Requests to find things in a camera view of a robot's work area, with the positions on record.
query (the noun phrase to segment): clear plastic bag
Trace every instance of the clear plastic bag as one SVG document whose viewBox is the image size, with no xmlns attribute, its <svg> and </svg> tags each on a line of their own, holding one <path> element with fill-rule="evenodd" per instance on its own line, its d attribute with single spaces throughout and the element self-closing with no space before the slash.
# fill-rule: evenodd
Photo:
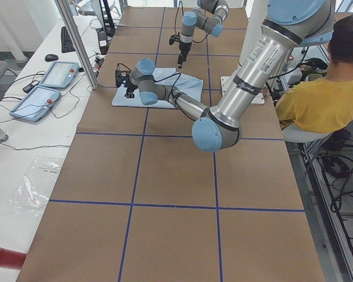
<svg viewBox="0 0 353 282">
<path fill-rule="evenodd" d="M 5 214 L 27 218 L 42 216 L 63 162 L 64 159 L 37 156 L 7 201 Z"/>
</svg>

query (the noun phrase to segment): tablet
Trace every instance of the tablet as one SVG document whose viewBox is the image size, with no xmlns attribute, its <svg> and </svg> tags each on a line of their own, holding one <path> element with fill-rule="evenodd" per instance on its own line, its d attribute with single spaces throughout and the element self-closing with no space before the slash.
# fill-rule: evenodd
<svg viewBox="0 0 353 282">
<path fill-rule="evenodd" d="M 43 86 L 34 87 L 9 114 L 15 118 L 37 122 L 60 98 L 60 91 Z"/>
<path fill-rule="evenodd" d="M 65 89 L 78 73 L 78 63 L 55 61 L 39 82 L 39 86 Z"/>
</svg>

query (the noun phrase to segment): white table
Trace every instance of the white table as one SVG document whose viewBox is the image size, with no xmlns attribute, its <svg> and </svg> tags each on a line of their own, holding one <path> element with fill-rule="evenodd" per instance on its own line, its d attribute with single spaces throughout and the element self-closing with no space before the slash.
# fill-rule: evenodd
<svg viewBox="0 0 353 282">
<path fill-rule="evenodd" d="M 95 52 L 99 53 L 95 31 L 99 23 L 93 20 L 94 18 L 90 16 L 75 17 L 75 22 L 88 56 L 92 56 Z M 79 62 L 76 52 L 61 53 L 60 30 L 63 25 L 63 21 L 57 22 L 17 78 L 39 71 L 46 71 L 51 65 L 50 62 L 45 62 L 44 60 L 45 55 L 48 53 L 57 54 L 60 61 Z M 21 80 L 19 83 L 11 86 L 5 96 L 24 97 L 26 94 L 22 91 L 22 88 L 31 79 L 32 77 Z M 65 94 L 69 88 L 62 91 L 62 94 Z M 72 90 L 72 93 L 80 98 L 79 103 L 71 113 L 61 119 L 56 119 L 52 113 L 48 113 L 36 124 L 20 120 L 1 123 L 0 128 L 9 135 L 9 139 L 5 143 L 15 148 L 29 148 L 42 145 L 69 146 L 89 99 L 90 91 L 89 81 L 84 76 Z M 13 109 L 18 102 L 15 99 L 5 99 L 1 105 L 6 106 L 8 109 Z M 69 93 L 55 104 L 53 111 L 57 116 L 61 116 L 71 110 L 76 102 L 77 98 Z M 0 106 L 0 121 L 10 119 L 12 117 L 10 117 L 8 111 Z M 37 156 L 65 158 L 67 152 L 67 147 L 16 151 L 0 145 L 0 247 L 23 253 L 28 252 L 41 218 L 34 217 L 30 219 L 6 216 L 4 213 L 5 203 L 15 193 L 23 175 L 28 171 Z M 0 281 L 15 281 L 18 274 L 19 271 L 17 270 L 0 268 Z"/>
</svg>

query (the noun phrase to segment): table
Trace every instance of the table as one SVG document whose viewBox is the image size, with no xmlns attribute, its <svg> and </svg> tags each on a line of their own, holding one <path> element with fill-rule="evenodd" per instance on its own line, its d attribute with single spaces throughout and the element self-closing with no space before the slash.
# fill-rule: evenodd
<svg viewBox="0 0 353 282">
<path fill-rule="evenodd" d="M 194 146 L 178 110 L 111 106 L 118 62 L 177 64 L 175 13 L 125 10 L 17 282 L 324 281 L 270 99 L 217 153 Z M 232 9 L 220 38 L 192 47 L 182 71 L 204 80 L 206 105 L 246 27 Z"/>
<path fill-rule="evenodd" d="M 88 56 L 93 55 L 94 52 L 99 52 L 94 29 L 96 22 L 92 22 L 93 19 L 94 18 L 90 16 L 75 17 L 75 22 L 78 25 L 79 33 L 82 35 Z M 51 65 L 50 62 L 44 61 L 44 57 L 48 53 L 57 54 L 60 61 L 79 62 L 76 52 L 61 53 L 60 29 L 63 25 L 64 23 L 62 21 L 57 22 L 53 30 L 29 60 L 26 67 L 24 67 L 23 71 L 19 74 L 18 78 L 39 71 L 46 71 Z M 31 79 L 32 78 L 30 78 L 30 80 L 21 80 L 19 83 L 11 86 L 6 96 L 24 97 L 25 93 L 22 91 L 22 88 L 27 85 Z M 19 120 L 1 123 L 0 127 L 9 135 L 9 140 L 5 142 L 5 144 L 16 148 L 29 148 L 40 145 L 69 146 L 75 134 L 76 125 L 88 101 L 90 90 L 91 88 L 89 87 L 87 78 L 83 77 L 72 91 L 74 95 L 79 97 L 79 103 L 70 114 L 61 119 L 56 119 L 51 113 L 48 113 L 37 123 L 28 123 Z M 67 94 L 55 104 L 53 111 L 57 116 L 61 116 L 71 110 L 76 102 L 76 97 Z M 17 103 L 18 100 L 5 99 L 0 105 L 13 109 Z M 10 117 L 8 111 L 0 107 L 0 121 L 10 119 L 12 119 L 12 117 Z M 36 156 L 65 158 L 67 152 L 68 147 L 14 151 L 0 145 L 0 247 L 24 253 L 28 252 L 40 218 L 35 217 L 27 219 L 6 216 L 4 215 L 4 205 L 15 193 L 23 175 L 29 169 Z M 16 270 L 0 268 L 0 281 L 15 281 L 18 273 L 19 272 Z"/>
</svg>

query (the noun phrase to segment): brown table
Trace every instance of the brown table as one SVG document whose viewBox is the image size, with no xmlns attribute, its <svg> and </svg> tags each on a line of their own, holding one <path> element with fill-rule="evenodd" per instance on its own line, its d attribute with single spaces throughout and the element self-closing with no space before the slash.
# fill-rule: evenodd
<svg viewBox="0 0 353 282">
<path fill-rule="evenodd" d="M 118 62 L 177 65 L 175 13 L 125 10 L 18 282 L 324 281 L 270 99 L 217 153 L 195 147 L 178 110 L 111 106 Z M 193 44 L 182 72 L 204 80 L 206 105 L 237 67 L 246 27 L 232 9 L 220 38 Z"/>
</svg>

